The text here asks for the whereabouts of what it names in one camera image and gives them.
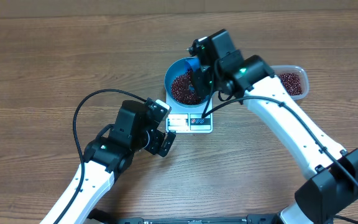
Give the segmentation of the blue plastic measuring scoop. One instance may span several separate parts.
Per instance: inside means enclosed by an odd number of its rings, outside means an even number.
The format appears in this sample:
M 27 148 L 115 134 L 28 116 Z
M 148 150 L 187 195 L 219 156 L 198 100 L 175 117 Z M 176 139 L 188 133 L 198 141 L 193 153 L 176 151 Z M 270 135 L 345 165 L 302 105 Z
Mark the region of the blue plastic measuring scoop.
M 184 69 L 186 73 L 195 72 L 200 68 L 200 61 L 196 57 L 184 58 Z

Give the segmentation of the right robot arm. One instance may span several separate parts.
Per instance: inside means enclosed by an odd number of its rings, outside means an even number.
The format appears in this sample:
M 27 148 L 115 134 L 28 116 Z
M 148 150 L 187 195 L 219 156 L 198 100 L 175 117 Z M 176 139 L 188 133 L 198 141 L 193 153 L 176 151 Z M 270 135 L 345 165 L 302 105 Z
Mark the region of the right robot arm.
M 358 200 L 358 149 L 347 151 L 326 135 L 294 102 L 273 68 L 260 56 L 244 58 L 226 30 L 194 40 L 188 52 L 200 66 L 191 76 L 196 94 L 228 95 L 255 113 L 298 164 L 305 183 L 294 202 L 249 223 L 332 223 Z

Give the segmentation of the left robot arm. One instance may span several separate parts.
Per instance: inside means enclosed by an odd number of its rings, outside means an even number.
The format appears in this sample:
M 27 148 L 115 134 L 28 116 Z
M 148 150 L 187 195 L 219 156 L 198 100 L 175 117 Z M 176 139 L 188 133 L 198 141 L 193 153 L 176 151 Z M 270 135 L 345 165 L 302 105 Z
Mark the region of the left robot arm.
M 94 206 L 132 164 L 136 151 L 165 157 L 176 137 L 157 128 L 171 107 L 161 100 L 125 100 L 115 123 L 89 142 L 69 186 L 42 223 L 84 223 Z

